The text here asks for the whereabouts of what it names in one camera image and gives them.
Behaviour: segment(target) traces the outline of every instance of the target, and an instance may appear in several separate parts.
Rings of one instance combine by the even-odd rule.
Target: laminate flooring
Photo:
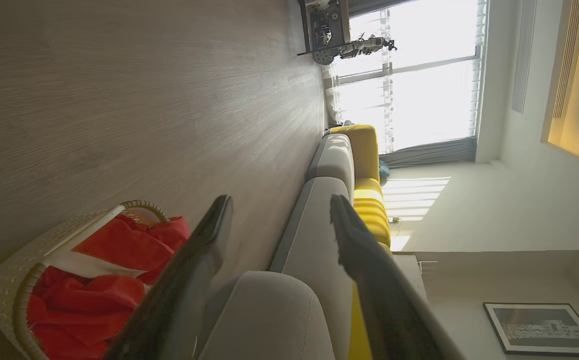
[[[266,269],[326,118],[302,41],[296,0],[0,0],[0,263],[84,212],[193,228],[230,194],[216,281]]]

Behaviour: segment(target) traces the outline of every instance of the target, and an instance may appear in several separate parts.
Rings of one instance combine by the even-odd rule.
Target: picture frame
[[[484,302],[505,354],[579,357],[579,316],[569,303]]]

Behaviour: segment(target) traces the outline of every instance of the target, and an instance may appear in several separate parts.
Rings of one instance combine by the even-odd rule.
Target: gray sofa
[[[353,192],[350,141],[326,135],[269,271],[248,271],[208,301],[198,358],[347,360],[352,280],[338,264],[329,203]]]

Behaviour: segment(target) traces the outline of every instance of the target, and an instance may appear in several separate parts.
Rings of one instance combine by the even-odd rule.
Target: air vent
[[[534,15],[537,0],[523,0],[520,17],[520,37],[516,51],[516,73],[514,74],[514,89],[511,93],[511,109],[522,114],[525,106],[525,90],[530,71],[530,55],[532,54],[532,38],[534,37]]]
[[[558,79],[558,89],[554,103],[553,117],[560,119],[564,115],[568,104],[571,83],[576,69],[576,59],[579,48],[579,0],[572,0],[569,21],[567,23],[567,37],[565,38],[563,65]]]

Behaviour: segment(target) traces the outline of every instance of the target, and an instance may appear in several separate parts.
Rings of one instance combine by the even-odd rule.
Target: red fabric
[[[177,251],[190,238],[190,228],[184,218],[176,217],[168,222],[155,223],[147,234]]]
[[[100,359],[174,251],[190,237],[184,218],[148,228],[118,215],[72,251],[147,271],[84,278],[48,266],[27,304],[27,322],[50,360]]]
[[[125,221],[117,218],[111,219],[72,251],[141,271],[158,268],[174,253],[147,232],[132,230]]]

